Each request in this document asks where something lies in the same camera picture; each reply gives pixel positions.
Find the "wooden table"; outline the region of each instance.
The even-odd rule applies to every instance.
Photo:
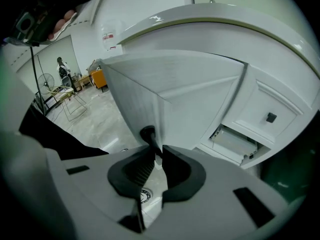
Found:
[[[92,84],[92,82],[90,81],[90,76],[89,76],[89,75],[84,75],[82,78],[80,78],[80,79],[78,80],[79,84],[81,85],[82,90],[84,89],[84,86],[85,86],[84,82],[86,82],[86,81],[89,81],[89,83],[90,83],[92,86],[94,86],[94,85]]]

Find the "standing fan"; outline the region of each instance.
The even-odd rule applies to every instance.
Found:
[[[54,77],[48,73],[44,73],[38,78],[39,89],[42,95],[52,92],[55,86]]]

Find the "tiled floor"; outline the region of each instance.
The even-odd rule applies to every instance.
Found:
[[[77,97],[64,101],[72,114],[65,107],[66,116],[60,105],[50,111],[47,118],[89,147],[117,153],[140,146],[124,121],[111,92],[107,88],[103,91],[87,86],[78,93],[85,103]],[[142,204],[144,224],[149,227],[161,212],[162,193],[168,189],[161,166],[154,167],[144,187],[152,193],[151,199]]]

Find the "white drawer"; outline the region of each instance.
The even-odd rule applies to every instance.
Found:
[[[288,86],[249,66],[222,124],[272,148],[281,134],[290,134],[286,128],[307,110],[308,105]]]

